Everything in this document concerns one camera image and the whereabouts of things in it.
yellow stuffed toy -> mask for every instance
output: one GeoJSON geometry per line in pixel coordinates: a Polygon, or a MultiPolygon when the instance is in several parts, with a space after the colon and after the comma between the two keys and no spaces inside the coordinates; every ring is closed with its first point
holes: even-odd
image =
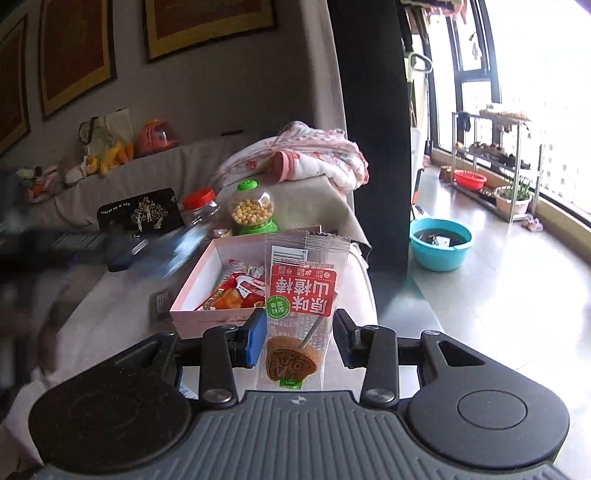
{"type": "Polygon", "coordinates": [[[99,157],[88,155],[86,159],[86,174],[92,175],[98,171],[100,176],[104,177],[110,169],[118,165],[126,165],[133,159],[133,143],[123,145],[123,143],[117,142],[114,147],[108,149],[99,157]]]}

red label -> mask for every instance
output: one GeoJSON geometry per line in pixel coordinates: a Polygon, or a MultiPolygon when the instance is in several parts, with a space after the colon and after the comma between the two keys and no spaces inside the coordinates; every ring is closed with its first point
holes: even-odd
{"type": "Polygon", "coordinates": [[[269,295],[287,298],[291,313],[330,317],[335,282],[334,270],[274,264],[271,266],[269,295]]]}

green base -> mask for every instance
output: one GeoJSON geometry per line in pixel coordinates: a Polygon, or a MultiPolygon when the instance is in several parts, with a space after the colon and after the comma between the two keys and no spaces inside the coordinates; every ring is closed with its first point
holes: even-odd
{"type": "Polygon", "coordinates": [[[250,235],[251,233],[273,233],[277,231],[277,224],[273,221],[273,219],[269,220],[265,225],[261,226],[243,226],[243,227],[235,227],[234,235],[250,235]]]}

snack package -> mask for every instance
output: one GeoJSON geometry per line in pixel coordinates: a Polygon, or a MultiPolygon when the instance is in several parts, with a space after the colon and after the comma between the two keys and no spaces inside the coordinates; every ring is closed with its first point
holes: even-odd
{"type": "Polygon", "coordinates": [[[261,265],[230,260],[218,287],[195,310],[246,309],[265,306],[265,270],[261,265]]]}
{"type": "Polygon", "coordinates": [[[349,245],[349,238],[326,233],[266,235],[268,336],[258,388],[323,389],[349,245]]]}

white flower pot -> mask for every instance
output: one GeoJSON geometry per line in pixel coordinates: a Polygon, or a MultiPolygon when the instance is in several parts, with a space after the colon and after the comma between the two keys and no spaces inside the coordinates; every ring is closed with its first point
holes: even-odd
{"type": "MultiPolygon", "coordinates": [[[[506,198],[501,197],[501,192],[504,190],[511,189],[511,187],[498,187],[495,190],[495,200],[496,200],[496,207],[501,211],[509,215],[511,213],[511,201],[507,200],[506,198]]],[[[527,206],[531,202],[531,195],[530,198],[527,200],[517,200],[515,202],[515,211],[514,213],[525,213],[527,212],[527,206]]]]}

